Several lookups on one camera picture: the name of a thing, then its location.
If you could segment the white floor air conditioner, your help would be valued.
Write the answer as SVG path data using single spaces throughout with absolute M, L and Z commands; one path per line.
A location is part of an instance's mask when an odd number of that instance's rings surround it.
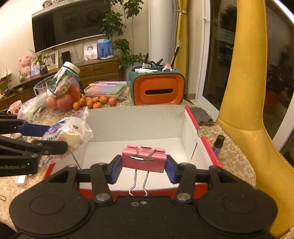
M 149 59 L 163 63 L 170 61 L 173 24 L 173 1 L 151 0 L 149 7 L 148 42 Z

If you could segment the red cardboard box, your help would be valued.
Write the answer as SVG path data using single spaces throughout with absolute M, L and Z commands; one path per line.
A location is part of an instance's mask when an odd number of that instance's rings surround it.
M 93 137 L 72 155 L 49 166 L 46 175 L 51 176 L 66 168 L 76 172 L 80 191 L 92 191 L 90 167 L 110 163 L 128 144 L 161 148 L 177 163 L 190 163 L 207 170 L 219 166 L 219 161 L 207 139 L 198 133 L 198 123 L 187 106 L 134 106 L 104 108 L 89 111 L 87 124 Z M 137 184 L 132 194 L 144 195 L 143 183 L 146 171 L 137 171 Z M 111 195 L 128 193 L 134 184 L 135 170 L 123 167 L 114 185 L 109 184 Z M 147 192 L 169 190 L 171 184 L 163 173 L 150 172 L 146 182 Z

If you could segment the red apple left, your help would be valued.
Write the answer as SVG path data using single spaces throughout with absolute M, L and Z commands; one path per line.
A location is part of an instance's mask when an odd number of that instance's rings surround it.
M 52 110 L 57 110 L 58 106 L 56 103 L 56 98 L 48 97 L 46 100 L 46 105 Z

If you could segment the blue photo card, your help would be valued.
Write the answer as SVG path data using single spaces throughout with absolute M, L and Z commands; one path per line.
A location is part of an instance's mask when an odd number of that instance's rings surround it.
M 98 58 L 107 58 L 113 55 L 112 40 L 103 38 L 97 41 Z

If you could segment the portrait photo frame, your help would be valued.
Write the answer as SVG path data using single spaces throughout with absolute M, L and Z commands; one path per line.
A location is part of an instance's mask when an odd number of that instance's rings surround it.
M 98 58 L 97 44 L 91 43 L 84 45 L 84 59 L 85 61 L 96 60 Z

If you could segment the yellow giraffe chair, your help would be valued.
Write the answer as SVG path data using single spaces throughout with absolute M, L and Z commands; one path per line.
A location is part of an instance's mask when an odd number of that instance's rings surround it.
M 265 2 L 238 1 L 232 62 L 216 122 L 251 163 L 257 188 L 278 206 L 271 234 L 293 238 L 293 167 L 276 149 L 263 122 L 267 40 Z

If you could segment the pink pig plush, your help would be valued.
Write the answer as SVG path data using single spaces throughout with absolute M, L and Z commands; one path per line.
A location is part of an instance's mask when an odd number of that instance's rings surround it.
M 30 72 L 31 72 L 31 56 L 25 56 L 22 59 L 19 59 L 19 64 L 21 66 L 20 73 L 24 75 L 26 79 L 30 78 Z

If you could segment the television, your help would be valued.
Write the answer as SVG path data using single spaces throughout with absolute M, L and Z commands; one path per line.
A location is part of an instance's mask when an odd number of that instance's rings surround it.
M 102 21 L 110 11 L 110 1 L 61 1 L 33 13 L 34 50 L 102 35 Z

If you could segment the pink strawberry mug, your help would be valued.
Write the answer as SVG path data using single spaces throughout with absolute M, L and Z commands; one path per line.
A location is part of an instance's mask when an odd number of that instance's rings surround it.
M 21 100 L 15 101 L 13 104 L 9 106 L 7 113 L 18 115 L 21 107 L 22 107 L 22 101 Z

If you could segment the white round bun package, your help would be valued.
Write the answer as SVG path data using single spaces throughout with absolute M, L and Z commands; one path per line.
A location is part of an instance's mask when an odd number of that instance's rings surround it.
M 88 143 L 93 136 L 91 128 L 84 120 L 78 117 L 63 118 L 45 132 L 42 140 L 65 141 L 68 144 L 67 151 L 61 155 L 43 156 L 39 166 L 50 165 L 62 160 Z

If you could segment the pink binder clip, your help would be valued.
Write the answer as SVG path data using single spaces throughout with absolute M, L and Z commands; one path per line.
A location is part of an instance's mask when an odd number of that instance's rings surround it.
M 167 161 L 166 150 L 161 148 L 152 148 L 128 144 L 122 151 L 122 165 L 126 168 L 135 170 L 134 184 L 129 189 L 129 195 L 134 196 L 132 191 L 137 184 L 137 171 L 146 171 L 143 183 L 144 195 L 147 196 L 146 182 L 150 172 L 163 173 Z

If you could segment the green orange tissue box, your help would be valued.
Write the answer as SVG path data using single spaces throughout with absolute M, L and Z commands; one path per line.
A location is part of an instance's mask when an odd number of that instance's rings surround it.
M 129 71 L 130 94 L 136 106 L 179 105 L 184 96 L 184 83 L 184 76 L 176 70 L 134 67 Z

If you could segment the clear fruit bowl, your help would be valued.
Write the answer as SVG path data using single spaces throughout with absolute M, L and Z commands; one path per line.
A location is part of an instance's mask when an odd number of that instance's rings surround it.
M 40 81 L 39 83 L 37 83 L 34 86 L 34 91 L 35 91 L 36 95 L 39 95 L 41 93 L 47 93 L 47 87 L 48 87 L 50 81 L 52 80 L 52 78 L 53 78 L 53 76 L 47 77 L 46 79 Z M 66 93 L 66 94 L 71 95 L 74 99 L 74 102 L 78 102 L 78 100 L 80 99 L 80 96 L 81 96 L 81 90 L 79 90 L 77 86 L 71 86 L 69 88 L 68 93 Z

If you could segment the black speaker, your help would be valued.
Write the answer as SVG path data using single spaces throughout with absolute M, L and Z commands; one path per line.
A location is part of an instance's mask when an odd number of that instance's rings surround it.
M 70 51 L 64 51 L 61 53 L 61 60 L 62 60 L 62 63 L 64 64 L 65 62 L 72 62 L 71 60 L 71 54 L 70 54 Z

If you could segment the red apple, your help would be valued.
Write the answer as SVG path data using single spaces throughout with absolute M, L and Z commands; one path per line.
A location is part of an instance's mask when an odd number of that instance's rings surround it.
M 74 104 L 74 99 L 69 94 L 65 94 L 56 100 L 56 105 L 58 109 L 62 111 L 71 110 L 73 104 Z
M 56 98 L 48 97 L 46 100 L 46 105 L 52 110 L 57 110 L 58 106 L 56 103 Z

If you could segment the clear plastic bag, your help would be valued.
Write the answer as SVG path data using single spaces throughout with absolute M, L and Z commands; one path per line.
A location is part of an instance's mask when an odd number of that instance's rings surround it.
M 47 93 L 41 93 L 22 104 L 17 118 L 33 123 L 39 114 L 47 107 Z

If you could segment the mandarin orange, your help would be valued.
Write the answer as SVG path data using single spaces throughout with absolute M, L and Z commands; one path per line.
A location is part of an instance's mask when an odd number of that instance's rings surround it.
M 108 99 L 108 103 L 111 106 L 115 106 L 117 104 L 117 99 L 114 98 L 114 97 L 111 97 L 111 98 Z
M 74 110 L 79 110 L 79 109 L 80 109 L 80 104 L 79 104 L 79 102 L 75 102 L 75 103 L 73 104 L 73 109 L 74 109 Z
M 104 105 L 108 102 L 108 99 L 105 96 L 99 97 L 99 102 Z

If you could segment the grey cloth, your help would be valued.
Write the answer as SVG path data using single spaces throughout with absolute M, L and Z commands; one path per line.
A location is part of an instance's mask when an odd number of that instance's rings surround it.
M 199 125 L 213 125 L 215 123 L 210 115 L 202 108 L 190 108 L 190 111 Z

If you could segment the patterned cloth pouch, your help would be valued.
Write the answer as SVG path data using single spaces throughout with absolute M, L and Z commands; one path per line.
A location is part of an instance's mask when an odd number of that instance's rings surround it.
M 79 78 L 80 69 L 66 61 L 53 76 L 47 87 L 47 95 L 51 98 L 59 98 L 68 93 L 71 86 L 77 86 L 81 90 L 82 83 Z

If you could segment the small dropper bottle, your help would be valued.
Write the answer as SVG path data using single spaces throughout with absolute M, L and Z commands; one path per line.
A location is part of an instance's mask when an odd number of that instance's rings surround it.
M 225 137 L 223 135 L 218 135 L 217 136 L 217 139 L 215 140 L 213 146 L 212 146 L 212 150 L 214 152 L 214 154 L 216 156 L 219 155 L 221 149 L 222 149 L 222 146 L 223 146 L 223 143 L 224 143 L 224 140 L 225 140 Z

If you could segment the pastel notebook stack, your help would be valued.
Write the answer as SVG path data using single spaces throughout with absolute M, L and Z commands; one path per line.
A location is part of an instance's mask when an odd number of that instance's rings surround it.
M 98 81 L 90 83 L 84 89 L 84 95 L 86 97 L 102 97 L 106 98 L 118 98 L 126 89 L 126 81 Z

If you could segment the red apple right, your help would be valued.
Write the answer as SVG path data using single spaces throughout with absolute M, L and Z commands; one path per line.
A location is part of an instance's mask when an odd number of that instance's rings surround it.
M 56 100 L 56 105 L 58 109 L 62 111 L 71 110 L 73 104 L 74 104 L 74 99 L 69 94 L 65 94 Z

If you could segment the pink sticky note pad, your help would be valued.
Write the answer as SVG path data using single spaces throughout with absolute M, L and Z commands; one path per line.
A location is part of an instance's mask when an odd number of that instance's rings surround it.
M 24 186 L 27 182 L 27 175 L 19 175 L 15 177 L 15 185 Z

